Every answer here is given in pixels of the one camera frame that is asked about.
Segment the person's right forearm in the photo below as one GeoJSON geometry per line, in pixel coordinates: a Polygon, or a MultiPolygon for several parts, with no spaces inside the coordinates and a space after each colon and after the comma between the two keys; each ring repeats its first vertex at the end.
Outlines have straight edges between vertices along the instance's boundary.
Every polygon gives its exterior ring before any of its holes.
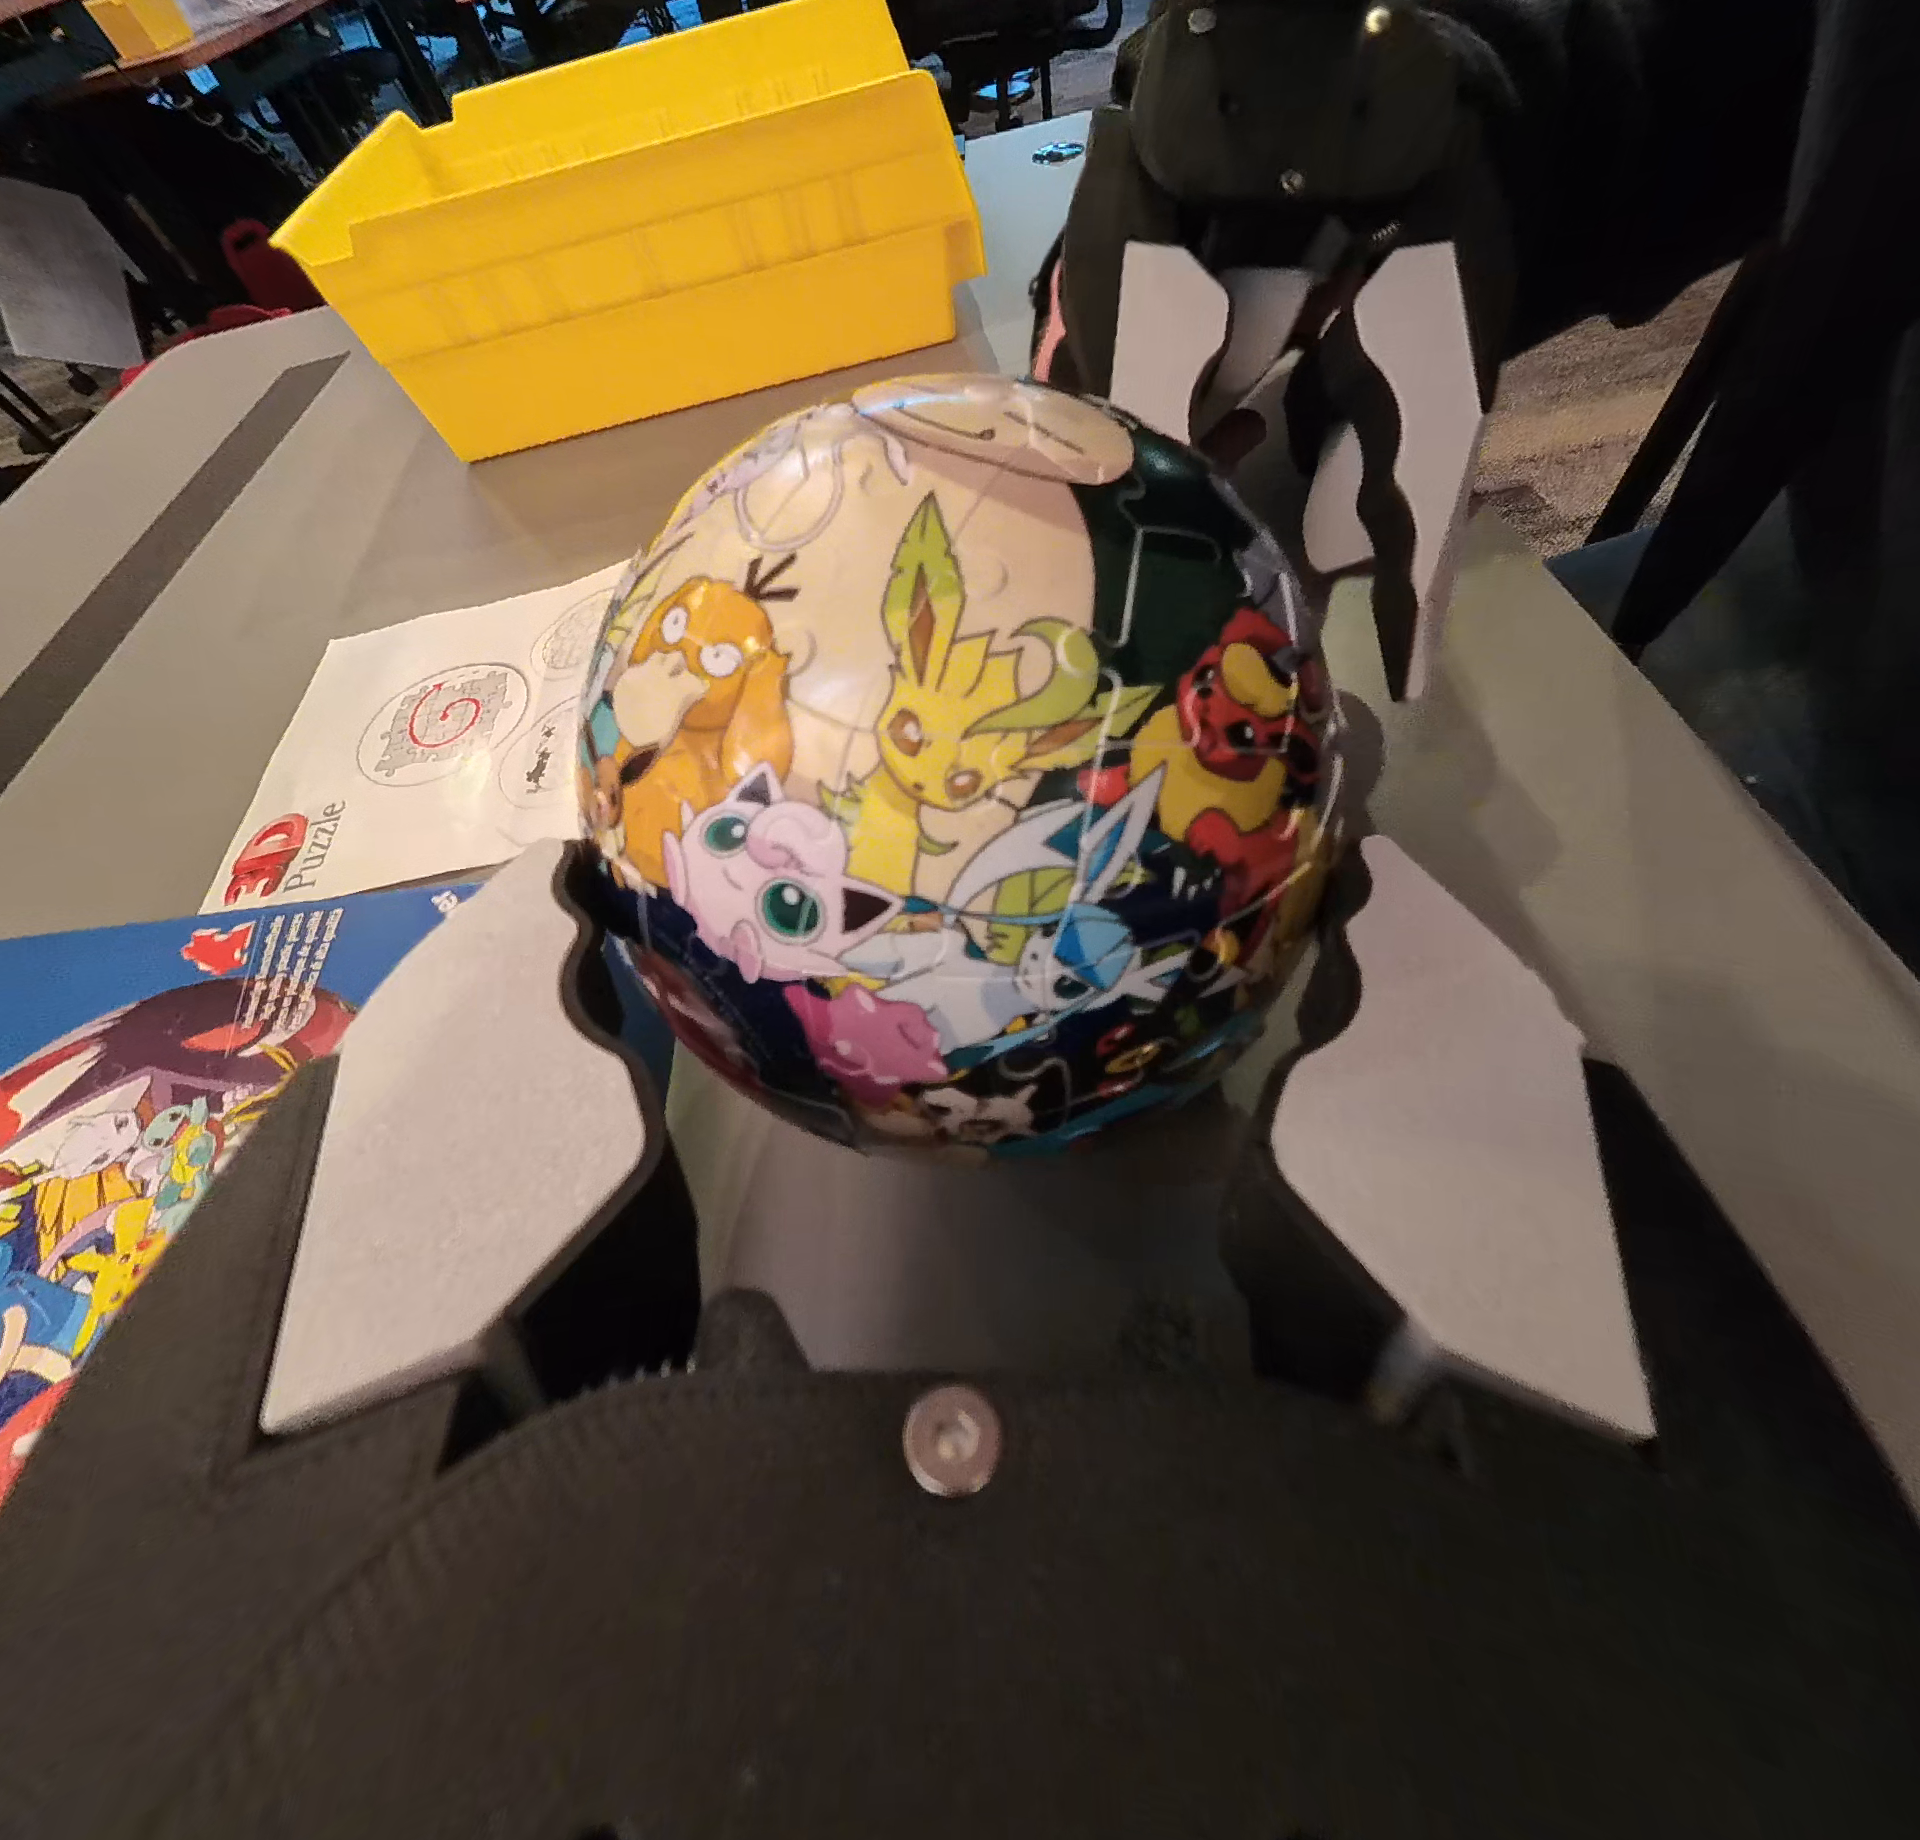
{"type": "Polygon", "coordinates": [[[1915,0],[1415,0],[1485,125],[1510,351],[1778,239],[1817,317],[1915,303],[1915,0]]]}

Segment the blue puzzle box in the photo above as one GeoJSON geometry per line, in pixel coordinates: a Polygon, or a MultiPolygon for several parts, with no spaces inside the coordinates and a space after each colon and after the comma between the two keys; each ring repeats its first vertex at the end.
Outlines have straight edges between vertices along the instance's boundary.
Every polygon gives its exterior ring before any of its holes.
{"type": "MultiPolygon", "coordinates": [[[[187,1224],[239,1191],[236,1159],[275,1102],[302,1095],[316,1135],[269,1175],[294,1261],[333,1060],[396,963],[481,884],[6,943],[6,1493],[187,1224]]],[[[663,1105],[672,1040],[603,951],[663,1105]]],[[[290,1276],[269,1281],[269,1364],[290,1276]]],[[[481,1373],[443,1384],[479,1379],[514,1416],[675,1365],[700,1297],[696,1215],[666,1127],[660,1167],[510,1324],[538,1404],[511,1407],[481,1373]]]]}

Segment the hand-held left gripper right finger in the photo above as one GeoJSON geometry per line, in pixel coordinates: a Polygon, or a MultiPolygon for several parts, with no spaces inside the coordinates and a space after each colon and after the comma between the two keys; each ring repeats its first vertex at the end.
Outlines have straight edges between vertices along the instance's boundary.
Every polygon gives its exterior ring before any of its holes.
{"type": "Polygon", "coordinates": [[[1386,836],[1340,924],[1356,1002],[1290,1064],[1284,1189],[1386,1300],[1356,1387],[1385,1422],[1441,1381],[1501,1389],[1620,1444],[1656,1436],[1583,1035],[1552,988],[1386,836]]]}

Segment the black furniture leg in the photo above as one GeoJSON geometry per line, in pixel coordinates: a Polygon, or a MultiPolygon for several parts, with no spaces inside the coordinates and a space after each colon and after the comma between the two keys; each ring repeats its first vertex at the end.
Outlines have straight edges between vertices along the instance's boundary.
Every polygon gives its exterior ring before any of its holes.
{"type": "Polygon", "coordinates": [[[1772,456],[1761,455],[1761,468],[1752,473],[1747,439],[1774,439],[1778,359],[1792,332],[1787,266],[1784,239],[1745,260],[1588,531],[1590,543],[1642,531],[1660,489],[1676,484],[1668,514],[1648,536],[1608,624],[1630,660],[1639,660],[1700,597],[1772,495],[1772,456]]]}

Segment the large yellow plastic bin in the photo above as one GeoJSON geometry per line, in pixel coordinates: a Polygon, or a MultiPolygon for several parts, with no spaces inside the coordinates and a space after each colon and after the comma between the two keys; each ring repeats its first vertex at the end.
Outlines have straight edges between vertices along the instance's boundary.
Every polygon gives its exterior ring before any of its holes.
{"type": "Polygon", "coordinates": [[[275,245],[462,461],[882,363],[985,274],[884,0],[788,0],[378,125],[275,245]]]}

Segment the white hanging paper sheet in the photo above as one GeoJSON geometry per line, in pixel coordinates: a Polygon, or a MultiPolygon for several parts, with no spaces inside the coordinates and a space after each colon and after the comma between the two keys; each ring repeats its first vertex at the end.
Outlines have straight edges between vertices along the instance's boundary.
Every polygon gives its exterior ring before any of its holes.
{"type": "Polygon", "coordinates": [[[148,357],[125,254],[80,198],[2,182],[2,332],[22,359],[128,369],[148,357]]]}

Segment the white instruction sheet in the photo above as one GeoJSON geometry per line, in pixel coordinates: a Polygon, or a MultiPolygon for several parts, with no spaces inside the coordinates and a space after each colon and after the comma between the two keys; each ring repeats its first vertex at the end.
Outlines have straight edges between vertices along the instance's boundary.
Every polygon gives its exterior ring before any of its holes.
{"type": "Polygon", "coordinates": [[[403,887],[575,836],[581,696],[622,576],[331,641],[202,908],[403,887]]]}

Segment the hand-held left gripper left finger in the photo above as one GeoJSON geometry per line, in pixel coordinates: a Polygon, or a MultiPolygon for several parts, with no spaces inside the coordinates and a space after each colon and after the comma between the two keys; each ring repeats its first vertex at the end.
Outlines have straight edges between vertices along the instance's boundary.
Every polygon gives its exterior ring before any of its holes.
{"type": "Polygon", "coordinates": [[[510,1324],[660,1167],[581,842],[536,842],[396,963],[334,1055],[259,1431],[316,1433],[494,1378],[510,1324]]]}

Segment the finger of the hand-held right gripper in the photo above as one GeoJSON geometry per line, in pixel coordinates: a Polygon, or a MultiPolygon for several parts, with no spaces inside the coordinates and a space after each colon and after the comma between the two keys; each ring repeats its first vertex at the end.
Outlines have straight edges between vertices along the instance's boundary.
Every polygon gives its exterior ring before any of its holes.
{"type": "Polygon", "coordinates": [[[1454,244],[1393,250],[1302,359],[1332,413],[1302,514],[1322,576],[1371,571],[1392,700],[1439,662],[1487,408],[1454,244]]]}
{"type": "Polygon", "coordinates": [[[1166,439],[1223,436],[1233,408],[1209,392],[1248,280],[1248,269],[1220,280],[1174,244],[1126,244],[1109,402],[1166,439]]]}

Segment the small yellow plastic bin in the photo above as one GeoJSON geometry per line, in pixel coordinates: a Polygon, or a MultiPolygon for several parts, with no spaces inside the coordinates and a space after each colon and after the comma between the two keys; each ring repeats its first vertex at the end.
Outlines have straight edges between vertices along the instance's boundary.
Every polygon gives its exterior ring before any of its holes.
{"type": "Polygon", "coordinates": [[[84,0],[84,7],[123,66],[176,52],[197,38],[180,0],[84,0]]]}

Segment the colourful puzzle ball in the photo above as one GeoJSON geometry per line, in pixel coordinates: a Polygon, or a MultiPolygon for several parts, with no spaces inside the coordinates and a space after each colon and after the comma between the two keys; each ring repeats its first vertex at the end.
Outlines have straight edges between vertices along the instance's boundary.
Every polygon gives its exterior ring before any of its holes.
{"type": "Polygon", "coordinates": [[[575,765],[685,1055],[841,1145],[1041,1156],[1257,1043],[1344,747],[1299,576],[1204,455],[931,376],[691,486],[617,586],[575,765]]]}

